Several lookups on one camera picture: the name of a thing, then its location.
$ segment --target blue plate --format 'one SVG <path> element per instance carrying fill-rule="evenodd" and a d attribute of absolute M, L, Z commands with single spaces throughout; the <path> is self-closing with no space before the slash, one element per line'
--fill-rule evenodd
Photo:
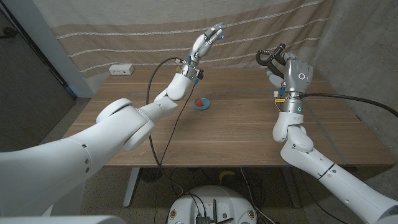
<path fill-rule="evenodd" d="M 194 101 L 192 102 L 192 105 L 196 110 L 205 110 L 210 106 L 210 100 L 207 100 L 206 98 L 203 98 L 203 97 L 200 97 L 200 100 L 202 101 L 203 106 L 195 105 L 195 102 L 197 99 L 198 98 L 194 99 Z"/>

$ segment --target power outlet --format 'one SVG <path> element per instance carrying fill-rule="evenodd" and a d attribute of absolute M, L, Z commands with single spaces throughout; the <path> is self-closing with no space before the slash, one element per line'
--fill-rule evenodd
<path fill-rule="evenodd" d="M 134 71 L 134 67 L 131 63 L 129 64 L 121 64 L 121 65 L 112 65 L 109 68 L 111 75 L 131 75 Z"/>

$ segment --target yellow object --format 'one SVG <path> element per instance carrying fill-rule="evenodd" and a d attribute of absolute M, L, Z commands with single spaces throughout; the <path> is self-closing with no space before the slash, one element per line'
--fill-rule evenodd
<path fill-rule="evenodd" d="M 235 173 L 232 172 L 232 171 L 229 171 L 229 170 L 224 170 L 223 172 L 221 172 L 220 175 L 218 176 L 218 178 L 219 178 L 219 180 L 220 180 L 220 184 L 223 183 L 223 177 L 224 177 L 225 175 L 235 175 Z"/>

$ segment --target beige curtain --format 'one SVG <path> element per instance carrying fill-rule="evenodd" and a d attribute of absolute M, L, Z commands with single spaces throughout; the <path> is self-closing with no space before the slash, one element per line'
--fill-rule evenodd
<path fill-rule="evenodd" d="M 167 57 L 185 58 L 195 39 L 218 22 L 228 25 L 225 39 L 215 43 L 200 68 L 258 67 L 257 50 L 279 43 L 309 60 L 334 4 L 334 0 L 34 2 L 82 75 L 97 85 L 114 63 L 152 69 Z"/>

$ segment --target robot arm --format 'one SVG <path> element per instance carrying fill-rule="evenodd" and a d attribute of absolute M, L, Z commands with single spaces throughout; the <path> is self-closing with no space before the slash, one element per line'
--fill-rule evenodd
<path fill-rule="evenodd" d="M 0 153 L 0 217 L 42 215 L 52 204 L 99 171 L 120 148 L 131 151 L 172 114 L 194 76 L 195 67 L 221 36 L 222 23 L 199 36 L 189 60 L 153 103 L 135 108 L 128 99 L 108 105 L 96 124 L 68 138 L 16 152 Z"/>
<path fill-rule="evenodd" d="M 373 190 L 313 147 L 313 141 L 301 125 L 304 116 L 299 97 L 311 83 L 313 68 L 294 54 L 284 54 L 283 58 L 286 61 L 283 77 L 275 75 L 270 68 L 267 71 L 273 84 L 276 83 L 273 82 L 275 77 L 283 78 L 276 87 L 284 87 L 287 92 L 283 110 L 272 132 L 275 141 L 285 142 L 280 152 L 282 158 L 317 178 L 364 223 L 381 223 L 386 218 L 392 218 L 396 223 L 397 201 Z"/>
<path fill-rule="evenodd" d="M 226 25 L 220 22 L 197 38 L 187 56 L 187 60 L 180 62 L 182 64 L 181 70 L 174 75 L 170 85 L 155 98 L 155 101 L 165 96 L 172 100 L 181 100 L 185 96 L 187 88 L 191 85 L 192 79 L 195 78 L 196 84 L 203 78 L 203 70 L 196 67 L 200 59 L 209 52 L 214 41 L 224 38 L 224 35 L 221 34 L 225 28 Z"/>

